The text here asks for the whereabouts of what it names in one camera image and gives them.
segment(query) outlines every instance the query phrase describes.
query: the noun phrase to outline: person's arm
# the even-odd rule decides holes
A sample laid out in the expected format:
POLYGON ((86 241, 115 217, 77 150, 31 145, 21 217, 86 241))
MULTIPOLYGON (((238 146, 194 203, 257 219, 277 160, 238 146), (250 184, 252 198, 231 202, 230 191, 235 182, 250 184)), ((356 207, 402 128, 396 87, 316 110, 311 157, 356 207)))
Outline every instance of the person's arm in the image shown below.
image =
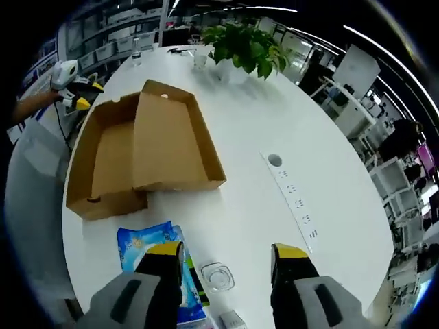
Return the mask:
POLYGON ((15 108, 12 111, 9 127, 18 125, 21 121, 27 119, 38 110, 55 103, 58 98, 59 94, 56 91, 50 90, 17 101, 15 108))

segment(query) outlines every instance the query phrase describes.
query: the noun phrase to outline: cardboard box lid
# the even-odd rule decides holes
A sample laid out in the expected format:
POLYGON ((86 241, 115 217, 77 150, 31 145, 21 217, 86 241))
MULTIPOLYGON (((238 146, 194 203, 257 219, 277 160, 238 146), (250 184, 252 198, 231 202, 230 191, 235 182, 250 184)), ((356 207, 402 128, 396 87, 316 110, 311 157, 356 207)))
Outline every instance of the cardboard box lid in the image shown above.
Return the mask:
POLYGON ((195 96, 148 80, 139 96, 133 187, 215 188, 226 180, 195 96))

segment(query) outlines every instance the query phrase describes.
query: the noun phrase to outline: cardboard box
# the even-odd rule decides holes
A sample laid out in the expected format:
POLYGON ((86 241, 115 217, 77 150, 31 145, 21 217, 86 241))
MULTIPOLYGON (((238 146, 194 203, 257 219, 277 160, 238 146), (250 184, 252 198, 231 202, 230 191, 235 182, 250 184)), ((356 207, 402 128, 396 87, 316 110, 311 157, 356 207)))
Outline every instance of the cardboard box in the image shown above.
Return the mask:
POLYGON ((76 147, 66 203, 101 219, 145 208, 146 191, 225 181, 195 96, 148 80, 140 93, 96 106, 76 147))

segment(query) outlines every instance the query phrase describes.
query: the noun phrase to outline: water bottle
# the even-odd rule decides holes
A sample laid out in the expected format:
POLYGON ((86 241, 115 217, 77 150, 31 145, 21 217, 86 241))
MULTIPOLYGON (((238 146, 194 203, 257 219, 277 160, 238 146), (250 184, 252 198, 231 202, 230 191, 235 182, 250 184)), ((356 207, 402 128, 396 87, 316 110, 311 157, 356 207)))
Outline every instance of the water bottle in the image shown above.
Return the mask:
POLYGON ((134 66, 138 66, 142 63, 142 52, 140 50, 139 38, 134 38, 132 40, 132 63, 134 66))

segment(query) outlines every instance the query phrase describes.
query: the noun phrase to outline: round hole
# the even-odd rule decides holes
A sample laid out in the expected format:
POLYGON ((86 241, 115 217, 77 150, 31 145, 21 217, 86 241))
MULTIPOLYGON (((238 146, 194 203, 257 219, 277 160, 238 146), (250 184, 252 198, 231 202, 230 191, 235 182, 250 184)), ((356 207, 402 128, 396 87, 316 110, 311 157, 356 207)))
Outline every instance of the round hole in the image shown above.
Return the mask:
POLYGON ((282 165, 282 158, 277 154, 270 154, 268 156, 268 162, 275 167, 280 167, 282 165))
POLYGON ((90 202, 91 204, 97 204, 98 202, 101 201, 101 197, 96 197, 96 198, 87 197, 87 201, 90 202))

